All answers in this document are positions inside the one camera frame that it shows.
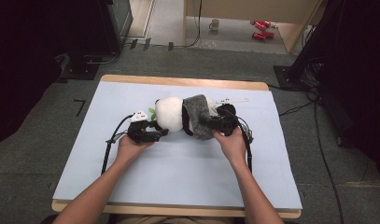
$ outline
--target white plush ball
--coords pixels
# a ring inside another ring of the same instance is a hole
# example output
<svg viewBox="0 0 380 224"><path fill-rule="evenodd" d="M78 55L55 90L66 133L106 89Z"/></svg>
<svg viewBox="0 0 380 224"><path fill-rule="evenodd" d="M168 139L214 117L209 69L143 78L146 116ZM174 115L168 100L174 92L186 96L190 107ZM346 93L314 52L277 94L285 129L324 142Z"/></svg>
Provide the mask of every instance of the white plush ball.
<svg viewBox="0 0 380 224"><path fill-rule="evenodd" d="M169 132L178 132L183 129L182 118L183 100L178 97L167 97L155 104L155 114L158 125Z"/></svg>

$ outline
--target red object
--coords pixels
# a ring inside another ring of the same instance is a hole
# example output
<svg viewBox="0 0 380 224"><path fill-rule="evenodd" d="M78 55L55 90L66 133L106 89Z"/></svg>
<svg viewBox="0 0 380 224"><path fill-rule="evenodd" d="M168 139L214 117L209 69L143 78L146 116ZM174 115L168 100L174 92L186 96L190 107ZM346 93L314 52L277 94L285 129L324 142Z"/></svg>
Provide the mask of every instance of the red object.
<svg viewBox="0 0 380 224"><path fill-rule="evenodd" d="M254 22L254 26L259 28L263 32L266 30L266 26L264 24L262 24L262 22L260 22L260 21Z"/></svg>
<svg viewBox="0 0 380 224"><path fill-rule="evenodd" d="M272 32L262 32L262 34L267 38L274 38L274 33Z"/></svg>
<svg viewBox="0 0 380 224"><path fill-rule="evenodd" d="M262 35L262 34L258 34L256 32L254 32L252 37L255 39L258 39L258 40L264 40L266 35Z"/></svg>
<svg viewBox="0 0 380 224"><path fill-rule="evenodd" d="M266 28L271 27L271 23L269 21L260 21Z"/></svg>

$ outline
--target forearm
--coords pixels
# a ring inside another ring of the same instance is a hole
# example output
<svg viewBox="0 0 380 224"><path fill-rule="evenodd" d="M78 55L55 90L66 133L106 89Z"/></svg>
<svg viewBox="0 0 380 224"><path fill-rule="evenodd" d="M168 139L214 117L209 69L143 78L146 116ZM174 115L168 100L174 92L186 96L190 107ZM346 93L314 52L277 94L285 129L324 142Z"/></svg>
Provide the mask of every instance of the forearm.
<svg viewBox="0 0 380 224"><path fill-rule="evenodd" d="M245 162L232 165L246 210L247 222L255 223L283 223L274 207L262 192L257 181L248 170Z"/></svg>
<svg viewBox="0 0 380 224"><path fill-rule="evenodd" d="M95 223L128 164L113 164L68 204L54 223Z"/></svg>

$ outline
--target person's left hand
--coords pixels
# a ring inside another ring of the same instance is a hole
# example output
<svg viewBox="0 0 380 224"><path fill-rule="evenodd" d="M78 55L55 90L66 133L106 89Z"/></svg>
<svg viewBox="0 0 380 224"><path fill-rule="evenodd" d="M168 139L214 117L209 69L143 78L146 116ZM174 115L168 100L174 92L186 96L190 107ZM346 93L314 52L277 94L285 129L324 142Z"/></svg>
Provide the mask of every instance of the person's left hand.
<svg viewBox="0 0 380 224"><path fill-rule="evenodd" d="M125 162L132 163L147 147L152 146L154 143L136 144L127 134L123 135L120 139L117 158L114 163L123 164Z"/></svg>

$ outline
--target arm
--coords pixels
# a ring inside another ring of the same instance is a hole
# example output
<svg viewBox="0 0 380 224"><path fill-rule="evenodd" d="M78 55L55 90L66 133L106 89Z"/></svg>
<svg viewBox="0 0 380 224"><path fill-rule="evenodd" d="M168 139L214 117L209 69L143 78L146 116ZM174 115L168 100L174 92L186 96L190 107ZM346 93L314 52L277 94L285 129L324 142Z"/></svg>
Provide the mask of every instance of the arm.
<svg viewBox="0 0 380 224"><path fill-rule="evenodd" d="M248 223L283 224L282 219L247 168L245 159L246 146L241 130L236 128L228 137L216 131L213 131L213 135L221 144L221 149L235 172L242 193Z"/></svg>
<svg viewBox="0 0 380 224"><path fill-rule="evenodd" d="M117 158L108 170L68 204L53 223L96 223L122 174L152 143L136 145L124 135Z"/></svg>

